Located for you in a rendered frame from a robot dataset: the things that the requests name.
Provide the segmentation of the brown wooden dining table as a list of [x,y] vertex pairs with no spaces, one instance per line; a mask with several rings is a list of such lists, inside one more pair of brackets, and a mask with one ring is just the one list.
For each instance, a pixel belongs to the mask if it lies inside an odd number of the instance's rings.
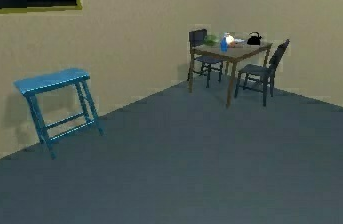
[[261,52],[266,52],[264,58],[264,65],[267,63],[267,59],[272,48],[272,43],[262,42],[260,45],[247,45],[237,44],[234,48],[228,49],[226,52],[222,52],[220,47],[215,46],[198,46],[192,47],[190,52],[190,64],[188,72],[188,91],[193,92],[193,69],[194,69],[194,56],[211,56],[213,58],[221,59],[228,64],[232,64],[230,81],[227,88],[226,107],[229,108],[232,100],[232,92],[234,91],[234,82],[236,78],[237,64],[245,59],[253,57]]

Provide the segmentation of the dark grey chair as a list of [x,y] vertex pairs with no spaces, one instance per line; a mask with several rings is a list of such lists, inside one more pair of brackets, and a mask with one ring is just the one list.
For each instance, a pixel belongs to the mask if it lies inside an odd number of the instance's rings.
[[[208,37],[206,29],[198,29],[189,32],[189,47],[195,48],[205,44]],[[194,74],[206,77],[206,87],[209,87],[211,72],[218,72],[218,81],[222,80],[224,61],[208,55],[194,54],[191,59],[192,65],[189,66],[187,80],[190,80]]]
[[[255,64],[247,64],[238,71],[237,82],[234,90],[234,97],[238,96],[239,88],[243,90],[251,90],[263,94],[263,106],[267,104],[267,95],[274,96],[275,88],[275,74],[278,65],[286,52],[290,40],[286,39],[283,43],[279,44],[272,57],[269,59],[269,66],[264,67]],[[252,80],[256,85],[260,84],[261,89],[248,86],[248,81]]]

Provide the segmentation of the green lettuce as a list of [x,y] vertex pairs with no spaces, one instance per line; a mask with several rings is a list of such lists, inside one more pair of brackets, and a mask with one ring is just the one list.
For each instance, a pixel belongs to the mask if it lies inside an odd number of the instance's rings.
[[214,46],[215,44],[218,43],[218,37],[215,36],[215,35],[207,35],[205,38],[204,38],[204,44],[206,46]]

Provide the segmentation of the white round vessel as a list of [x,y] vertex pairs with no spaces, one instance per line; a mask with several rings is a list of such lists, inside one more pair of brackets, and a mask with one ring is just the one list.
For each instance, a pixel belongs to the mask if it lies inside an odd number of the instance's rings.
[[228,46],[233,47],[235,45],[235,38],[230,33],[226,33],[224,39]]

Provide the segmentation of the black kettle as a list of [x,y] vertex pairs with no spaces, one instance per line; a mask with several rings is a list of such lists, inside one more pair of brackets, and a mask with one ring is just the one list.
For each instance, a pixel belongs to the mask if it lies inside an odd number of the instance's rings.
[[251,32],[250,37],[247,40],[247,44],[248,45],[260,45],[261,39],[262,39],[262,36],[258,32],[256,32],[256,31]]

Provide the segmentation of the blue stool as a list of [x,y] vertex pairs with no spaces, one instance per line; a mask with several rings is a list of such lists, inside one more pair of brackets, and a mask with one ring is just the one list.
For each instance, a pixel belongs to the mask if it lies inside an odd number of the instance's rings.
[[[14,82],[15,88],[27,101],[39,142],[47,147],[52,159],[56,158],[56,154],[53,150],[53,144],[65,136],[71,135],[80,129],[89,126],[95,126],[98,129],[99,134],[103,134],[95,103],[87,84],[89,79],[90,75],[87,71],[80,68],[68,68],[58,72],[39,75]],[[82,111],[54,123],[47,124],[44,121],[44,117],[40,110],[37,95],[68,86],[75,87]],[[49,135],[48,131],[50,129],[76,120],[80,117],[83,117],[85,120],[83,124],[72,127],[55,136]]]

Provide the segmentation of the dark framed wall picture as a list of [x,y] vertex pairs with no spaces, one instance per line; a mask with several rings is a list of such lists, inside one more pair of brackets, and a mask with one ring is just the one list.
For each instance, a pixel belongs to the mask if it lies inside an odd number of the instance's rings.
[[81,9],[81,0],[0,0],[0,14]]

